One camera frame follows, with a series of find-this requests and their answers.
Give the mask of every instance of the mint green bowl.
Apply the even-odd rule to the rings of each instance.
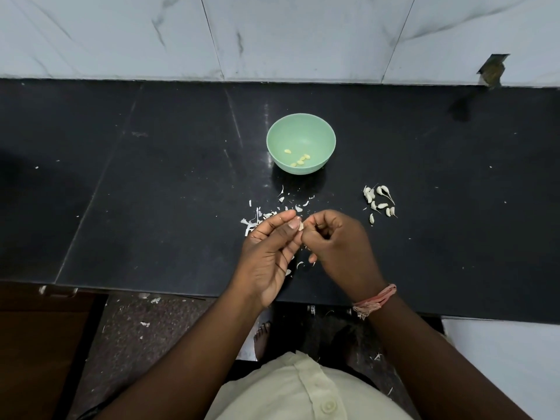
[[[281,169],[295,175],[317,171],[329,160],[337,145],[331,126],[318,116],[294,113],[278,119],[267,134],[267,148]],[[311,156],[303,165],[297,163],[303,155]]]

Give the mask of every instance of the pink thread bracelet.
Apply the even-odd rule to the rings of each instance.
[[[355,303],[352,309],[358,313],[358,318],[364,320],[369,314],[379,310],[395,293],[396,286],[389,284],[377,296]]]

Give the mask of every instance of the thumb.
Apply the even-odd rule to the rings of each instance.
[[[295,217],[286,224],[278,227],[270,234],[270,236],[262,241],[263,247],[267,252],[276,252],[277,250],[282,249],[296,236],[300,224],[301,218]]]
[[[301,235],[301,242],[318,257],[321,257],[329,246],[329,241],[325,240],[323,236],[319,234],[315,226],[309,223],[304,223],[304,232]]]

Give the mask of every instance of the shirt button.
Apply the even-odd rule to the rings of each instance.
[[[329,399],[328,401],[325,401],[324,403],[321,404],[321,410],[323,410],[323,413],[325,414],[331,414],[335,412],[336,409],[337,409],[337,403],[334,399]]]

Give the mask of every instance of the right hand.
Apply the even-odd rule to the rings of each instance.
[[[376,296],[383,280],[366,231],[359,221],[338,211],[321,211],[304,221],[301,241],[321,261],[326,273],[353,302]]]

